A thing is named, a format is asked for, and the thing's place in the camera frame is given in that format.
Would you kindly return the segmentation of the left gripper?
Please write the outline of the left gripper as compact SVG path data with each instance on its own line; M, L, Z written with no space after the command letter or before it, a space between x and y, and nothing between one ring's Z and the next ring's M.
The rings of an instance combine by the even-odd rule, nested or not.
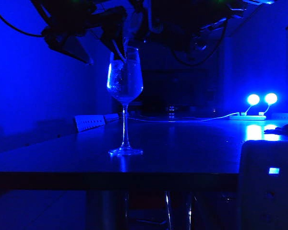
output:
M93 65L94 61L78 37L102 25L100 41L115 59L125 59L123 28L127 13L124 7L108 9L104 12L103 21L103 13L97 12L94 2L42 2L42 11L47 23L42 35L50 49Z

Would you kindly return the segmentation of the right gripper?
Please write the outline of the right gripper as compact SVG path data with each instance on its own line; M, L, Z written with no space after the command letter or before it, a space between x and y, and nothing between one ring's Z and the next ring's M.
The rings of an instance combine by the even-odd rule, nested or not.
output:
M244 4L188 4L187 51L205 50L209 34L225 29L231 18L242 18L244 11Z

